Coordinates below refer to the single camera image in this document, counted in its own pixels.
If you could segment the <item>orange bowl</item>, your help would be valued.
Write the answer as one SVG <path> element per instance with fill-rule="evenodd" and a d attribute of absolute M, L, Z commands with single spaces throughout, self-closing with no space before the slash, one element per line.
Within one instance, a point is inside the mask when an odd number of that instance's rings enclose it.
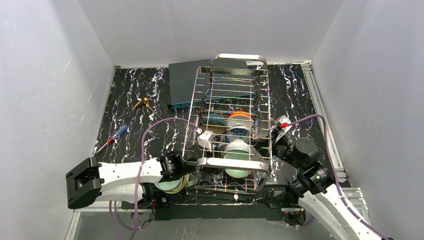
<path fill-rule="evenodd" d="M 239 110 L 229 115 L 228 119 L 226 120 L 226 124 L 228 127 L 241 125 L 251 129 L 253 126 L 253 119 L 248 112 Z"/>

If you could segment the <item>dark blue gold bowl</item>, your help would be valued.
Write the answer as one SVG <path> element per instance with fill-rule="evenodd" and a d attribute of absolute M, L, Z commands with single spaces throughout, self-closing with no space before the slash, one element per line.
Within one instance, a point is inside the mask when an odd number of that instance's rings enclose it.
<path fill-rule="evenodd" d="M 210 113 L 208 116 L 204 116 L 199 125 L 202 131 L 211 131 L 218 135 L 223 135 L 227 132 L 227 124 L 225 119 L 216 113 Z"/>

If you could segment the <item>yellow black pliers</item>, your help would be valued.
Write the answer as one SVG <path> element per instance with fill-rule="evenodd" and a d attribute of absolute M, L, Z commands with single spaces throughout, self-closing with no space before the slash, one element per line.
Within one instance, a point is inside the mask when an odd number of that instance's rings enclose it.
<path fill-rule="evenodd" d="M 144 97 L 143 100 L 138 101 L 134 106 L 133 109 L 140 108 L 141 106 L 146 107 L 147 109 L 151 110 L 151 106 L 149 104 L 150 99 L 147 97 Z"/>

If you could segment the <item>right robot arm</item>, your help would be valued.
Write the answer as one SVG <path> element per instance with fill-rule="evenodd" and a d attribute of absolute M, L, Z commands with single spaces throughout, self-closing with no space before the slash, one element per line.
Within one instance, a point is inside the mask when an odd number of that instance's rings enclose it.
<path fill-rule="evenodd" d="M 272 142 L 272 153 L 298 170 L 285 186 L 284 201 L 299 205 L 336 240 L 387 240 L 359 213 L 335 180 L 334 171 L 319 162 L 315 142 L 301 137 L 293 144 L 283 136 Z"/>

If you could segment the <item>blue white floral bowl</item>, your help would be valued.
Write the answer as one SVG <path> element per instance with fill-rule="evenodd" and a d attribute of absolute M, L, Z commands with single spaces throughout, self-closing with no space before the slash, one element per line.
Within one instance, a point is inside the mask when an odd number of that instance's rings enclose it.
<path fill-rule="evenodd" d="M 251 131 L 249 128 L 246 128 L 242 125 L 235 125 L 226 131 L 224 138 L 227 143 L 231 143 L 236 139 L 240 139 L 246 143 L 249 143 L 251 138 Z"/>

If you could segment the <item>teal speckled bowl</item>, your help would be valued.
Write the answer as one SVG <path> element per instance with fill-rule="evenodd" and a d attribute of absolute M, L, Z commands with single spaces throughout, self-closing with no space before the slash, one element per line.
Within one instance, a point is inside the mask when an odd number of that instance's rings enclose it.
<path fill-rule="evenodd" d="M 155 183 L 154 185 L 157 189 L 161 191 L 169 192 L 169 191 L 176 190 L 181 185 L 182 180 L 183 178 L 181 177 L 178 180 L 158 182 L 158 183 Z"/>

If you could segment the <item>steel wire dish rack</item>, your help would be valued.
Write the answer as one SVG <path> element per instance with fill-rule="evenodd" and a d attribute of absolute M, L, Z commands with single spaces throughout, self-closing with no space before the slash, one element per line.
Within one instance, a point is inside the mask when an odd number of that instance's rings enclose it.
<path fill-rule="evenodd" d="M 183 157 L 198 190 L 257 195 L 271 174 L 267 60 L 220 53 L 196 70 Z"/>

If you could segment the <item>blue red screwdriver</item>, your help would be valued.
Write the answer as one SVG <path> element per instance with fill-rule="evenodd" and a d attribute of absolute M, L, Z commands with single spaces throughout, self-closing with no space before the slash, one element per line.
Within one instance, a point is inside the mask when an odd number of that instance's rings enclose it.
<path fill-rule="evenodd" d="M 114 132 L 114 134 L 112 134 L 107 139 L 107 141 L 93 154 L 93 156 L 99 155 L 108 145 L 110 145 L 117 138 L 119 138 L 127 129 L 128 129 L 128 126 L 126 124 L 123 124 L 118 130 Z"/>

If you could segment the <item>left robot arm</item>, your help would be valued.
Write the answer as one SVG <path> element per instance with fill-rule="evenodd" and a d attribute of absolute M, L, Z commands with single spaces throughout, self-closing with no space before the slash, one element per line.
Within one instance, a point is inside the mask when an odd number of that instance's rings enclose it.
<path fill-rule="evenodd" d="M 82 209 L 98 201 L 138 203 L 155 198 L 154 189 L 177 194 L 197 182 L 190 178 L 196 161 L 212 155 L 195 144 L 185 152 L 172 151 L 144 162 L 106 163 L 88 157 L 65 175 L 67 207 Z"/>

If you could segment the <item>light green bowl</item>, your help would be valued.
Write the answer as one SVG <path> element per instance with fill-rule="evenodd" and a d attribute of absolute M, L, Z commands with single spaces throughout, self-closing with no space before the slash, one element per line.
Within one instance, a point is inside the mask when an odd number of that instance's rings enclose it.
<path fill-rule="evenodd" d="M 230 150 L 224 155 L 224 159 L 226 161 L 238 161 L 237 166 L 243 166 L 246 162 L 252 161 L 253 157 L 252 155 L 244 150 Z M 232 178 L 235 179 L 242 179 L 247 177 L 251 171 L 250 170 L 243 170 L 243 169 L 236 169 L 236 168 L 226 168 L 225 172 L 227 175 L 229 175 Z"/>

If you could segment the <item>dark grey network switch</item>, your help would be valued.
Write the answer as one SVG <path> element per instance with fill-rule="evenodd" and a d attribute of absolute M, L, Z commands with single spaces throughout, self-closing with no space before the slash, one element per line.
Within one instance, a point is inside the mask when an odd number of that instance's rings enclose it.
<path fill-rule="evenodd" d="M 257 84 L 251 75 L 239 75 L 220 72 L 210 72 L 209 67 L 225 69 L 247 69 L 244 60 L 210 59 L 172 63 L 169 68 L 171 110 L 197 106 L 199 102 L 229 103 L 255 99 L 258 93 Z M 198 73 L 200 67 L 206 71 Z"/>

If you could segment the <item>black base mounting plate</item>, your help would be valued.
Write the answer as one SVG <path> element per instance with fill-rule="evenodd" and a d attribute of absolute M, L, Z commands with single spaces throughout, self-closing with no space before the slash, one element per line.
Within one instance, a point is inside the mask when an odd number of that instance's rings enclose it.
<path fill-rule="evenodd" d="M 313 220 L 311 213 L 286 197 L 285 186 L 265 185 L 255 194 L 242 194 L 241 186 L 231 184 L 231 192 L 190 187 L 168 194 L 152 186 L 138 201 L 138 212 L 154 211 L 157 221 L 183 219 L 265 219 L 285 221 L 289 225 L 306 225 Z"/>

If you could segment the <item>yellow rimmed bowl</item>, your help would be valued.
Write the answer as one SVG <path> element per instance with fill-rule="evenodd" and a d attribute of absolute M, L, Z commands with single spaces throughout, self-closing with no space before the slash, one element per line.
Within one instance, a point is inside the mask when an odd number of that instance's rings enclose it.
<path fill-rule="evenodd" d="M 180 192 L 186 185 L 187 177 L 183 176 L 180 180 L 174 180 L 169 182 L 169 186 L 172 187 L 164 192 L 167 194 L 176 194 Z"/>

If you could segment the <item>thin metal rod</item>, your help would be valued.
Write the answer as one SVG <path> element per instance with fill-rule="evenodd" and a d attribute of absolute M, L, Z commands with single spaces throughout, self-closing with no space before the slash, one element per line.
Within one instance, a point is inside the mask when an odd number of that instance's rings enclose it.
<path fill-rule="evenodd" d="M 155 115 L 155 116 L 157 116 L 160 120 L 163 120 L 163 118 L 158 114 L 158 113 L 156 113 L 154 110 L 153 110 L 153 108 L 152 107 L 150 107 L 150 106 L 147 106 L 147 108 Z M 170 128 L 170 129 L 173 129 L 166 121 L 164 121 L 164 123 L 166 123 L 167 124 L 167 126 Z"/>

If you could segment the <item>pale white ribbed bowl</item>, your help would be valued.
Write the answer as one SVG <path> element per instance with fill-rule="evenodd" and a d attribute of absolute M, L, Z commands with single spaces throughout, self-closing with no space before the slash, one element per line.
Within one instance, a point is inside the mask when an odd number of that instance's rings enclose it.
<path fill-rule="evenodd" d="M 252 147 L 247 144 L 245 141 L 241 140 L 241 139 L 235 139 L 232 142 L 230 142 L 226 147 L 225 147 L 225 152 L 230 152 L 230 151 L 234 151 L 234 150 L 238 150 L 238 151 L 244 151 L 246 153 L 253 153 L 253 149 Z"/>

